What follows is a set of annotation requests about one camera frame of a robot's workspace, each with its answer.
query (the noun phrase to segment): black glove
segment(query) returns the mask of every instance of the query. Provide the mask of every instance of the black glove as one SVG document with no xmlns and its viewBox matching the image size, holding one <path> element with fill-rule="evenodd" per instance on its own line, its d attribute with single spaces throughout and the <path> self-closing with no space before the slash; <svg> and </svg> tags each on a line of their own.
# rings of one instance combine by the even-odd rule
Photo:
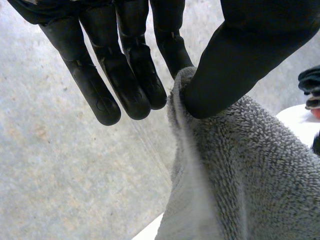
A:
<svg viewBox="0 0 320 240">
<path fill-rule="evenodd" d="M 320 65 L 310 68 L 298 76 L 299 89 L 305 95 L 311 95 L 306 101 L 305 108 L 308 110 L 320 108 Z"/>
<path fill-rule="evenodd" d="M 187 110 L 207 118 L 234 104 L 320 28 L 319 0 L 221 0 L 213 34 L 184 91 Z"/>
<path fill-rule="evenodd" d="M 134 120 L 164 107 L 167 95 L 146 45 L 148 0 L 8 0 L 31 24 L 39 24 L 59 51 L 96 118 L 113 125 L 121 117 L 84 43 L 82 23 L 97 59 L 123 108 Z M 180 37 L 184 0 L 151 0 L 157 45 L 171 75 L 192 66 Z M 117 25 L 122 43 L 118 44 Z"/>
</svg>

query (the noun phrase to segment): gray towel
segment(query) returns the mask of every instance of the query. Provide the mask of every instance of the gray towel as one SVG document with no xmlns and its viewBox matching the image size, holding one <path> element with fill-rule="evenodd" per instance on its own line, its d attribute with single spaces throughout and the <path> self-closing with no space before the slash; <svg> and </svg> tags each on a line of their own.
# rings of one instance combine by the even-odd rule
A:
<svg viewBox="0 0 320 240">
<path fill-rule="evenodd" d="M 320 159 L 248 96 L 203 120 L 187 113 L 182 70 L 169 96 L 177 139 L 156 240 L 320 240 Z"/>
</svg>

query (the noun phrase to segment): red object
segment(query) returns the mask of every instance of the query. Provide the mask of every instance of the red object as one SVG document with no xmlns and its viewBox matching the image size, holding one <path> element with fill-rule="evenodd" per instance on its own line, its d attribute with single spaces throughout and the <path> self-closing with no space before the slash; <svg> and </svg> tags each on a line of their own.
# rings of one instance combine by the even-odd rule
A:
<svg viewBox="0 0 320 240">
<path fill-rule="evenodd" d="M 311 113 L 312 113 L 317 119 L 320 119 L 320 108 L 311 109 Z"/>
</svg>

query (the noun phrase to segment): concrete floor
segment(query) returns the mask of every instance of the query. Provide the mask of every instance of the concrete floor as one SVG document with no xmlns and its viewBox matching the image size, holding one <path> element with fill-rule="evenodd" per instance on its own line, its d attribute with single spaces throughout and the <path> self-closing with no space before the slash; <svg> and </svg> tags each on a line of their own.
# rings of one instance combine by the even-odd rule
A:
<svg viewBox="0 0 320 240">
<path fill-rule="evenodd" d="M 187 0 L 181 34 L 195 64 L 222 21 L 218 0 Z M 146 40 L 169 91 L 151 15 Z M 45 35 L 5 0 L 0 46 L 0 239 L 132 239 L 170 194 L 175 140 L 166 109 L 98 123 Z M 318 34 L 250 95 L 273 114 L 303 104 L 298 74 L 319 63 Z"/>
</svg>

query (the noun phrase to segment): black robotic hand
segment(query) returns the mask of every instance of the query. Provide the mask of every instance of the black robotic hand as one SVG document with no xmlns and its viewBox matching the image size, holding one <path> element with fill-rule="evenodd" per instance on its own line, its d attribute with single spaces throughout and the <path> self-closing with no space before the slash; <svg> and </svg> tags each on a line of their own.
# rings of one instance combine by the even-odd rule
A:
<svg viewBox="0 0 320 240">
<path fill-rule="evenodd" d="M 149 0 L 8 0 L 31 24 L 38 24 L 58 50 L 76 84 L 103 125 L 121 111 L 99 76 L 85 46 L 80 22 L 97 59 L 127 114 L 146 118 L 165 106 L 167 95 L 146 45 Z M 179 29 L 185 0 L 150 0 L 159 50 L 174 77 L 192 66 Z M 122 44 L 118 44 L 118 31 Z"/>
</svg>

